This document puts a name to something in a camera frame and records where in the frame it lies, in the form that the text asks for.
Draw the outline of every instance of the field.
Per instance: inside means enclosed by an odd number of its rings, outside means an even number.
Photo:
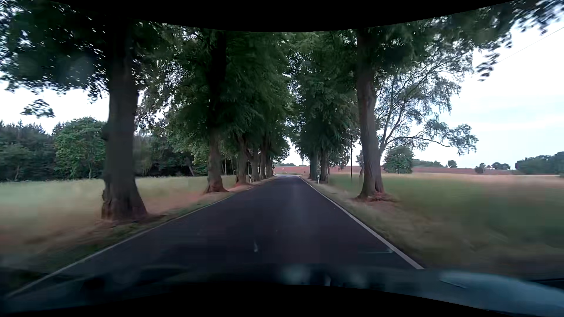
[[[212,201],[222,196],[202,195],[206,177],[138,178],[136,182],[153,215],[165,216],[171,210],[201,205],[202,199]],[[234,176],[223,178],[226,188],[234,184]],[[21,267],[26,258],[53,247],[78,244],[84,236],[98,234],[104,238],[117,231],[126,235],[141,229],[143,226],[136,224],[111,230],[103,226],[99,219],[103,188],[101,179],[0,183],[0,263]]]
[[[350,166],[345,166],[344,169],[339,170],[338,166],[332,167],[329,172],[331,174],[336,173],[345,173],[349,174],[351,170]],[[309,166],[276,166],[274,168],[274,173],[284,174],[284,173],[295,173],[295,174],[306,174],[309,175],[310,167]],[[360,172],[360,166],[353,166],[352,173],[358,175]],[[458,169],[458,168],[423,168],[423,167],[414,167],[414,173],[448,173],[448,174],[476,174],[474,169]],[[511,175],[512,171],[510,170],[494,170],[494,169],[486,169],[484,170],[485,175]]]
[[[398,202],[352,200],[358,175],[332,174],[329,197],[424,266],[528,278],[564,276],[564,179],[551,175],[384,174]]]

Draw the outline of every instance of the car hood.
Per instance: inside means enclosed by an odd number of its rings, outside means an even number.
[[[88,276],[28,289],[5,298],[6,313],[125,300],[185,283],[325,285],[399,293],[479,309],[564,316],[564,291],[506,276],[453,270],[331,265],[153,266]]]

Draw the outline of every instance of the black border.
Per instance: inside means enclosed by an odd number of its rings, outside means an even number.
[[[179,0],[58,0],[116,17],[210,29],[251,32],[306,32],[376,27],[444,16],[506,1],[467,2],[191,2]]]

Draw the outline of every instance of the asphalt road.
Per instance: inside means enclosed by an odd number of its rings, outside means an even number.
[[[115,245],[63,272],[140,266],[327,263],[414,269],[299,177],[276,179]],[[38,283],[49,284],[48,278]]]

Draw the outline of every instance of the dry grass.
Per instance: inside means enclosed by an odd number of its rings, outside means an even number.
[[[354,202],[356,175],[324,193],[425,266],[525,278],[564,276],[564,180],[555,176],[384,174],[399,203]]]

